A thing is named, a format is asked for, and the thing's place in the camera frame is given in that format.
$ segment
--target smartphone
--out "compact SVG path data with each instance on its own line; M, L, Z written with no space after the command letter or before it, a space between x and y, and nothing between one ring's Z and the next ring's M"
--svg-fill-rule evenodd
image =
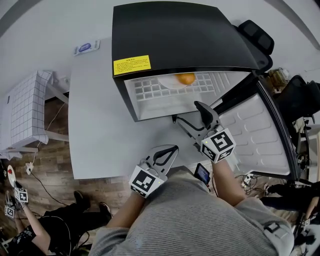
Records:
M210 173L201 163L198 163L194 172L194 177L208 185L210 182Z

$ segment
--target person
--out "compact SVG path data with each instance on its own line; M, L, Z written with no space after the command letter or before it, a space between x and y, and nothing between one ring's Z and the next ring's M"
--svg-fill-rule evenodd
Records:
M90 208L90 200L79 191L74 192L74 197L76 203L46 211L39 219L27 204L22 205L30 225L24 228L19 217L14 219L19 234L9 243L9 255L43 256L50 250L69 256L86 231L105 226L112 218L106 203L99 204L100 212L84 212Z
M106 227L98 230L89 255L290 254L294 245L290 225L259 199L246 197L226 160L212 164L218 197L183 169L174 170L147 199L132 192ZM265 231L271 224L285 230L282 235L288 243L271 242Z
M268 194L277 193L281 197L264 196L260 198L265 206L278 210L302 211L305 213L306 220L310 216L314 216L311 223L320 224L320 215L318 214L320 190L316 185L296 188L288 184L276 184L268 187L266 191Z

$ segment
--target black shoe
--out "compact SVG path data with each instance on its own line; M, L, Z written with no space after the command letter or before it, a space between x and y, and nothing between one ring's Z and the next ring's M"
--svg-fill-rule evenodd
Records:
M87 197L84 197L80 191L73 192L75 202L80 207L80 209L84 212L90 208L90 200Z
M113 215L110 212L110 207L109 205L107 205L105 202L100 202L99 203L99 208L100 208L100 212L110 218L113 217Z

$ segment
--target person in black clothing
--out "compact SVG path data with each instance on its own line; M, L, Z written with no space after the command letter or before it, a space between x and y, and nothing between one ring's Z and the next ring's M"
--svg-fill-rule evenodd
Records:
M20 219L16 219L20 232L9 243L10 256L47 255L48 250L57 255L70 255L81 236L108 224L112 215L106 203L99 204L100 212L84 212L90 208L90 201L79 191L74 192L76 203L53 211L46 211L37 219L27 205L22 208L30 225L22 228Z
M277 193L281 197L262 197L260 200L265 206L273 207L278 210L287 211L302 211L307 215L308 219L310 215L316 216L311 220L312 224L320 224L320 209L319 196L320 190L318 183L314 183L311 186L304 186L296 188L288 184L277 184L267 188L268 193Z

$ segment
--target black chair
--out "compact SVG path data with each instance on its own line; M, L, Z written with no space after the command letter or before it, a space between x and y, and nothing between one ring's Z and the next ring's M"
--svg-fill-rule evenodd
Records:
M235 29L258 64L259 71L256 74L261 75L268 71L273 66L270 55L274 50L275 41L252 20L245 21L239 27L235 26Z
M275 99L286 124L320 111L320 84L295 75Z

